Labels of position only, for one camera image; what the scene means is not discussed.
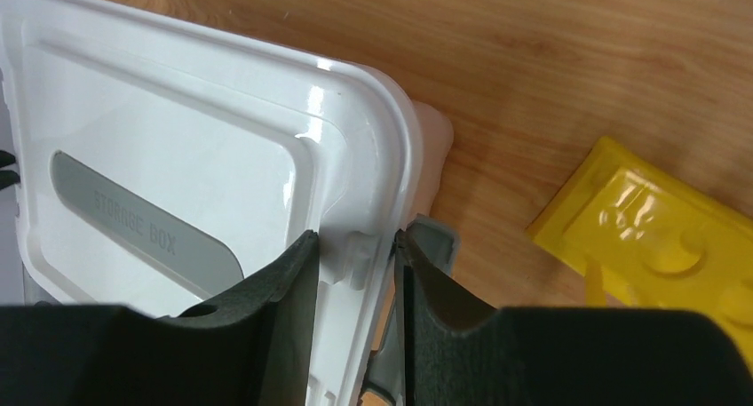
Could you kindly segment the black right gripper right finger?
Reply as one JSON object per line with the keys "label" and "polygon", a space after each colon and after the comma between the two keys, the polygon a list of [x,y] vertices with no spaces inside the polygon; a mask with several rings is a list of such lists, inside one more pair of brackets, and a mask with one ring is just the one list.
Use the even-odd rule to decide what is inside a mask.
{"label": "black right gripper right finger", "polygon": [[404,231],[417,277],[408,405],[749,405],[732,340],[685,310],[496,308],[431,266]]}

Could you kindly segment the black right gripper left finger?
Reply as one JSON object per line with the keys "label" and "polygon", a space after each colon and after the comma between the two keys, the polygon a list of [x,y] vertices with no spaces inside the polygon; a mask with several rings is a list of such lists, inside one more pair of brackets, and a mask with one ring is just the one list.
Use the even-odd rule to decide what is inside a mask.
{"label": "black right gripper left finger", "polygon": [[117,305],[5,306],[4,405],[302,405],[319,282],[306,231],[176,317]]}

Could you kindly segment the grey bin handle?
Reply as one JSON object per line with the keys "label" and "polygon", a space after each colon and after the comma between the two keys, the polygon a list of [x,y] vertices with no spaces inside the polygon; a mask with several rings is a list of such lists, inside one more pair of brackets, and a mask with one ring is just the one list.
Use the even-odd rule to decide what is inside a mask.
{"label": "grey bin handle", "polygon": [[[451,275],[460,248],[460,236],[452,227],[418,214],[408,223],[405,234],[428,263]],[[378,349],[371,352],[361,391],[374,394],[387,405],[404,405],[406,372],[415,363],[415,293],[417,277],[406,275],[408,256],[393,254],[395,293]]]}

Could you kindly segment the white plastic lid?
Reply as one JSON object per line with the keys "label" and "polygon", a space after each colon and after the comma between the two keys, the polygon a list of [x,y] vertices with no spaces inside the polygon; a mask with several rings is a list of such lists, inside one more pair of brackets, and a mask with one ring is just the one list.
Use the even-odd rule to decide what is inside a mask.
{"label": "white plastic lid", "polygon": [[315,230],[305,401],[356,403],[423,160],[389,76],[105,0],[1,0],[1,70],[39,288],[177,314]]}

